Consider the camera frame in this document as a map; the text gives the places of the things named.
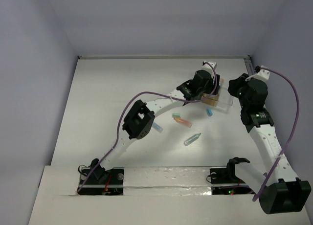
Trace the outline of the wooden bin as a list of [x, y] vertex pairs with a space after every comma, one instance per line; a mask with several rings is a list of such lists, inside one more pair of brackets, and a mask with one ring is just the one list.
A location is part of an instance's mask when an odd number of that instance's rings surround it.
[[223, 84], [224, 84], [224, 79], [221, 78], [219, 81], [219, 89], [217, 91], [217, 94], [208, 96], [207, 93], [203, 93], [203, 95], [202, 95], [203, 101], [202, 102], [204, 104], [207, 104], [210, 106], [216, 106], [218, 103], [218, 100], [219, 100], [220, 93], [222, 91]]

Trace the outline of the clear plastic bin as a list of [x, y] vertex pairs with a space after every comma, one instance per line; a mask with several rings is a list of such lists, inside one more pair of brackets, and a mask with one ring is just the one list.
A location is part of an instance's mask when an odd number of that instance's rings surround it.
[[233, 105], [233, 96], [227, 90], [227, 87], [222, 86], [216, 95], [216, 101], [213, 105], [217, 110], [227, 113]]

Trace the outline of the small blue eraser cap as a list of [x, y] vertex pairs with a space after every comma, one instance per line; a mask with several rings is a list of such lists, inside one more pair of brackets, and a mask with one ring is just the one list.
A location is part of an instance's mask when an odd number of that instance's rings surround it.
[[210, 108], [207, 108], [206, 112], [207, 112], [208, 116], [212, 116], [213, 115], [212, 110]]

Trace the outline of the green eraser cap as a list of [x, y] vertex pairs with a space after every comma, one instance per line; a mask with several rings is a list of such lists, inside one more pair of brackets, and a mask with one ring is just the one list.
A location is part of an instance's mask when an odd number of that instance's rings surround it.
[[172, 117], [173, 117], [173, 118], [180, 118], [181, 115], [180, 115], [180, 113], [173, 113], [173, 114], [172, 114]]

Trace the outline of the orange pencil-shaped case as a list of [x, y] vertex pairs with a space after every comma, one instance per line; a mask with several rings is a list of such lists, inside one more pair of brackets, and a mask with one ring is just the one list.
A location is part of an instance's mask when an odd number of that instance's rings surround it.
[[191, 126], [192, 126], [192, 123], [191, 123], [190, 121], [184, 120], [184, 119], [182, 119], [182, 118], [174, 117], [174, 120], [175, 120], [177, 123], [179, 123], [179, 124], [181, 124], [181, 125], [184, 125], [184, 126], [186, 126], [186, 127], [188, 127], [188, 128], [191, 128]]

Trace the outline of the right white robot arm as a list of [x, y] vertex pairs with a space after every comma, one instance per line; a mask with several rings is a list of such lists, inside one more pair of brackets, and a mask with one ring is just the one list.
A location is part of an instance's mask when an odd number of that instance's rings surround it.
[[234, 157], [226, 165], [225, 176], [231, 182], [241, 180], [255, 193], [266, 214], [300, 212], [312, 190], [290, 166], [276, 136], [274, 122], [265, 108], [269, 72], [260, 70], [249, 76], [244, 73], [229, 81], [228, 92], [238, 98], [241, 121], [255, 142], [265, 166], [259, 172], [244, 157]]

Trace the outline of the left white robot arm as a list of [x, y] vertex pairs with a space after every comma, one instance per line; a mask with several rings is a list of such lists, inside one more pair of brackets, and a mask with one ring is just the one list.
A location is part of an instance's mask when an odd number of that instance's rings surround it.
[[195, 72], [193, 79], [167, 95], [152, 91], [139, 93], [126, 105], [130, 109], [122, 112], [115, 143], [101, 159], [96, 158], [91, 162], [88, 175], [95, 182], [104, 183], [108, 179], [108, 171], [127, 148], [147, 136], [156, 117], [188, 103], [201, 102], [204, 93], [207, 96], [215, 95], [219, 88], [220, 75], [201, 69]]

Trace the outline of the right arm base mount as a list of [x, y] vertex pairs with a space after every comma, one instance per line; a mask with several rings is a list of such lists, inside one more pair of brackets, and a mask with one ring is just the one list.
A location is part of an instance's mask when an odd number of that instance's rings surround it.
[[212, 195], [250, 195], [255, 192], [235, 175], [237, 164], [250, 163], [244, 157], [231, 158], [226, 166], [210, 168], [206, 181], [211, 184]]

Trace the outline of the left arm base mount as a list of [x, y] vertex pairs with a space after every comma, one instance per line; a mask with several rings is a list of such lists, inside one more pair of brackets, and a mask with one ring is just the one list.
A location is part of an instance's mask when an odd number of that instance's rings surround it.
[[121, 196], [124, 187], [124, 168], [113, 168], [108, 171], [98, 165], [88, 177], [90, 171], [99, 162], [95, 158], [90, 166], [79, 165], [80, 179], [77, 188], [78, 195], [86, 196]]

